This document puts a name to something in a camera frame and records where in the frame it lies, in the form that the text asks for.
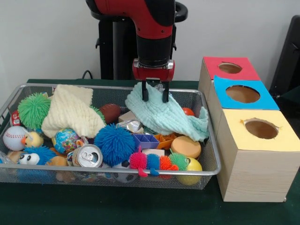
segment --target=cloth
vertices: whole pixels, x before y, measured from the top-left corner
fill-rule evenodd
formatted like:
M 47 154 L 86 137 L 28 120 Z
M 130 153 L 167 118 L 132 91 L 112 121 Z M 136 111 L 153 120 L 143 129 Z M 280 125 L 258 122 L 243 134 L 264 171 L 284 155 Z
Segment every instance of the cloth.
M 176 100 L 169 96 L 169 102 L 163 103 L 162 93 L 147 84 L 149 100 L 142 99 L 142 83 L 135 85 L 127 96 L 125 104 L 137 119 L 151 130 L 169 135 L 173 132 L 186 135 L 193 141 L 203 141 L 208 137 L 208 112 L 201 108 L 200 117 L 187 116 Z
M 53 138 L 59 130 L 72 128 L 79 136 L 94 138 L 105 123 L 90 108 L 92 97 L 92 89 L 57 85 L 49 113 L 42 124 L 44 134 Z

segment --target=green spiky ball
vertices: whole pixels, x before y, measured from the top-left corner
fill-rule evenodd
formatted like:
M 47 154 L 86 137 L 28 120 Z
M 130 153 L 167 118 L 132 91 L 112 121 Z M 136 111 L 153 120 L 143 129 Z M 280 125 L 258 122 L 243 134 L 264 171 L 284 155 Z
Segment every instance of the green spiky ball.
M 42 93 L 34 93 L 18 106 L 21 122 L 30 129 L 40 129 L 50 109 L 51 100 Z
M 90 107 L 91 107 L 91 109 L 93 109 L 101 117 L 101 119 L 103 120 L 104 124 L 106 125 L 105 117 L 102 114 L 102 112 L 98 108 L 96 108 L 96 107 L 94 107 L 92 105 Z
M 177 165 L 179 170 L 184 171 L 188 166 L 186 156 L 180 153 L 173 153 L 169 156 L 173 165 Z

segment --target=light blue towel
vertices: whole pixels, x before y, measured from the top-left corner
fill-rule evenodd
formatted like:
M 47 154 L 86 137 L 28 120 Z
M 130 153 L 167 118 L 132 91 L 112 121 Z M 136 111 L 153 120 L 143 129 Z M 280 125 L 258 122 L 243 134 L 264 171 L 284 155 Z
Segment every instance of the light blue towel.
M 208 137 L 208 112 L 201 108 L 200 117 L 187 116 L 175 99 L 169 96 L 169 102 L 163 103 L 162 93 L 147 84 L 149 100 L 142 100 L 142 83 L 135 85 L 127 96 L 125 104 L 137 119 L 151 130 L 169 135 L 173 132 L 189 136 L 194 141 L 203 141 Z

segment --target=red robot arm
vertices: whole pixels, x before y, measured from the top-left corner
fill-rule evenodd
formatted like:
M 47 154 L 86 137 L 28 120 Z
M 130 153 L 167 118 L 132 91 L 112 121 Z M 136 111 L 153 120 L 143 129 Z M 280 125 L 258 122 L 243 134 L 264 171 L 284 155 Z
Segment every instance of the red robot arm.
M 170 60 L 175 0 L 86 0 L 104 15 L 128 16 L 135 23 L 138 59 L 133 72 L 142 80 L 142 97 L 148 100 L 146 79 L 165 84 L 163 101 L 168 101 L 168 82 L 173 79 L 175 63 Z

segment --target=yellow duck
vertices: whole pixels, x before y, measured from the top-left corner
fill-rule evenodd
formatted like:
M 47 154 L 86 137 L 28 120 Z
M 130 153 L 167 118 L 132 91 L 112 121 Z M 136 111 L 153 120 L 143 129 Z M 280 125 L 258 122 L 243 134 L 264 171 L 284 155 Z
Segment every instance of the yellow duck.
M 37 132 L 28 132 L 27 135 L 21 140 L 25 147 L 40 147 L 44 143 L 43 138 Z

